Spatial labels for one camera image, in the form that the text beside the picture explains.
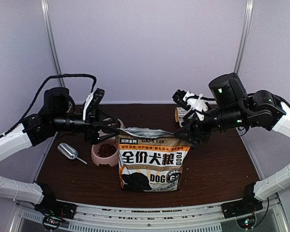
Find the pink double pet bowl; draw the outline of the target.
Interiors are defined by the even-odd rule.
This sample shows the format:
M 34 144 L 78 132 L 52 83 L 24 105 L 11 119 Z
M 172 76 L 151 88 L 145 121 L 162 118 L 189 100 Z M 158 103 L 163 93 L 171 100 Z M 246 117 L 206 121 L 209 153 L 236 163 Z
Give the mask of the pink double pet bowl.
M 119 148 L 116 137 L 109 138 L 91 148 L 91 159 L 97 166 L 109 165 L 114 167 L 118 165 Z

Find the metal scoop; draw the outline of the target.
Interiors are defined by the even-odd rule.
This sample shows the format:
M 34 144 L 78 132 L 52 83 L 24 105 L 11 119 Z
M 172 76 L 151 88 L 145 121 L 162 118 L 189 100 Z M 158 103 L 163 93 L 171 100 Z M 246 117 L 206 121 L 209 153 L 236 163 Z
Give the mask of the metal scoop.
M 87 164 L 87 162 L 81 158 L 78 157 L 78 152 L 67 143 L 60 143 L 58 146 L 58 151 L 62 153 L 64 156 L 66 156 L 70 160 L 79 160 L 84 164 Z

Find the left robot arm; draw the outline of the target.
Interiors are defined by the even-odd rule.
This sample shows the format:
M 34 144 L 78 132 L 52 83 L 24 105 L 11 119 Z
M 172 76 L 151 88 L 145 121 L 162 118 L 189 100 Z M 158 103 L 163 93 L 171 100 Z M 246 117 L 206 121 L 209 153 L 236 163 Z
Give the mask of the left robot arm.
M 72 135 L 82 133 L 84 140 L 97 145 L 118 135 L 119 120 L 99 108 L 103 89 L 96 89 L 86 99 L 83 111 L 75 104 L 65 87 L 45 91 L 41 110 L 21 119 L 10 132 L 0 135 L 0 162 L 11 155 L 37 146 L 59 131 Z M 48 214 L 60 210 L 55 194 L 47 184 L 30 184 L 0 176 L 0 198 L 40 204 Z

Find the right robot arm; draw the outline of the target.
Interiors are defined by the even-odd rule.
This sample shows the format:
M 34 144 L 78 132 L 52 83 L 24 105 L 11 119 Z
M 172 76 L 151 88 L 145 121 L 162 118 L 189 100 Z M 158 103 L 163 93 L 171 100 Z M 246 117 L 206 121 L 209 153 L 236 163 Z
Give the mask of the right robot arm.
M 177 90 L 173 101 L 187 111 L 184 125 L 174 136 L 197 145 L 206 143 L 213 131 L 262 127 L 290 138 L 290 104 L 267 90 L 248 94 L 236 73 L 221 75 L 209 83 L 217 108 L 209 99 L 190 91 Z

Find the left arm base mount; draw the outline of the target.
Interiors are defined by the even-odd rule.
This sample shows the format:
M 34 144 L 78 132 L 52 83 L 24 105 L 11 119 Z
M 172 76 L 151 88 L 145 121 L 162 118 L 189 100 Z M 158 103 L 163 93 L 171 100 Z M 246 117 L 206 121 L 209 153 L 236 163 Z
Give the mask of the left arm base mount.
M 34 209 L 44 216 L 42 225 L 45 229 L 56 230 L 67 222 L 66 219 L 74 219 L 77 208 L 75 204 L 58 201 L 47 184 L 41 183 L 38 186 L 42 189 L 43 199 L 40 204 L 34 205 Z

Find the dog food bag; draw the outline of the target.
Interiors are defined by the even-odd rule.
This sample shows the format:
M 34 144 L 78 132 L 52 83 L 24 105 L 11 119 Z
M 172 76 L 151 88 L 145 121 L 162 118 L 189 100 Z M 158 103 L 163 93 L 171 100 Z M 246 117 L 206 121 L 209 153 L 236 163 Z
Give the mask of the dog food bag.
M 166 192 L 180 188 L 183 162 L 190 143 L 170 132 L 148 128 L 120 129 L 121 189 L 131 192 Z

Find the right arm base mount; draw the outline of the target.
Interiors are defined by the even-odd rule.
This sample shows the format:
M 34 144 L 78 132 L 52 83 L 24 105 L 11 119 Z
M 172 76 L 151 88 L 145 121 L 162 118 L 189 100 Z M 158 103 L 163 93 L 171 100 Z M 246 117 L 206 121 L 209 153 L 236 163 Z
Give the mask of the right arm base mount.
M 242 229 L 252 229 L 255 227 L 257 224 L 255 213 L 263 209 L 262 201 L 255 198 L 255 184 L 256 182 L 253 182 L 245 187 L 242 199 L 221 205 L 225 219 L 251 214 L 251 216 L 237 220 L 237 225 Z

